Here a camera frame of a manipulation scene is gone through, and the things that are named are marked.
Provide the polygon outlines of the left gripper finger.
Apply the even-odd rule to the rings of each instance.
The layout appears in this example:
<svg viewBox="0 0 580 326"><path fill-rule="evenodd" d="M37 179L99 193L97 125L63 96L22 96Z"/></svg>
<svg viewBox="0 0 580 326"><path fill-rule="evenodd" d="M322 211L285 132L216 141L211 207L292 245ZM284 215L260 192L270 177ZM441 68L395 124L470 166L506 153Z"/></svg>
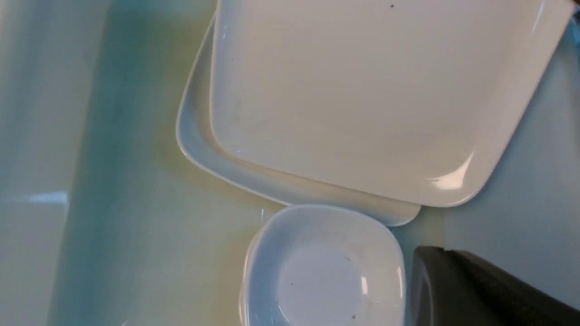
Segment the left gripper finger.
<svg viewBox="0 0 580 326"><path fill-rule="evenodd" d="M465 250L418 246L413 326L577 326L580 312Z"/></svg>

